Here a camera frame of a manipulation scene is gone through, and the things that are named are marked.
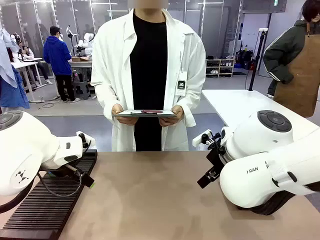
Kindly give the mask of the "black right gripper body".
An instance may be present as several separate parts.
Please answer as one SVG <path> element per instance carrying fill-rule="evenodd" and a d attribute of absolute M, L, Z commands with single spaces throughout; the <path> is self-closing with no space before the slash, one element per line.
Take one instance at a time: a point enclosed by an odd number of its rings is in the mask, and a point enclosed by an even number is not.
<path fill-rule="evenodd" d="M 226 153 L 225 147 L 212 146 L 210 152 L 206 156 L 209 162 L 212 164 L 211 169 L 208 171 L 210 174 L 220 174 L 223 167 L 226 164 L 224 155 Z"/>

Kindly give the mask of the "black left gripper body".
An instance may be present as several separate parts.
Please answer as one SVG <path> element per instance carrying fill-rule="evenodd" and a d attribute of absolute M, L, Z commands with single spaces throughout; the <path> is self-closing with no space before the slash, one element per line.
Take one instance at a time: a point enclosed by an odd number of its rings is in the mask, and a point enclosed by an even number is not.
<path fill-rule="evenodd" d="M 42 164 L 41 171 L 47 172 L 50 177 L 54 178 L 80 178 L 83 176 L 83 172 L 79 168 L 76 168 L 70 164 L 62 165 L 57 169 L 49 168 L 48 166 Z"/>

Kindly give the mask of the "person's left hand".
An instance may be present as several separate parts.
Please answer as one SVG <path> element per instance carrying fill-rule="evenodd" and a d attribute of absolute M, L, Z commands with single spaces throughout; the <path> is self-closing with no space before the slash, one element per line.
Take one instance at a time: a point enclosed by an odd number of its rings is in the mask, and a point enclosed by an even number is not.
<path fill-rule="evenodd" d="M 159 124 L 163 127 L 169 127 L 180 122 L 184 117 L 184 110 L 180 105 L 175 105 L 171 111 L 174 113 L 172 117 L 160 117 Z"/>

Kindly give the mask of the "person's right hand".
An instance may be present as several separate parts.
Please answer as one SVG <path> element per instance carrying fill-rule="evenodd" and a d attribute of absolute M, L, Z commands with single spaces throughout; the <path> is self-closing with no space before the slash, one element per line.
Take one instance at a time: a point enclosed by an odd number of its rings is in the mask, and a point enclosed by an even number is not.
<path fill-rule="evenodd" d="M 112 107 L 111 113 L 115 116 L 115 118 L 121 123 L 121 124 L 125 124 L 128 126 L 134 126 L 137 121 L 138 121 L 138 117 L 123 117 L 123 116 L 117 116 L 118 114 L 122 113 L 124 111 L 123 107 L 120 104 L 115 104 Z"/>

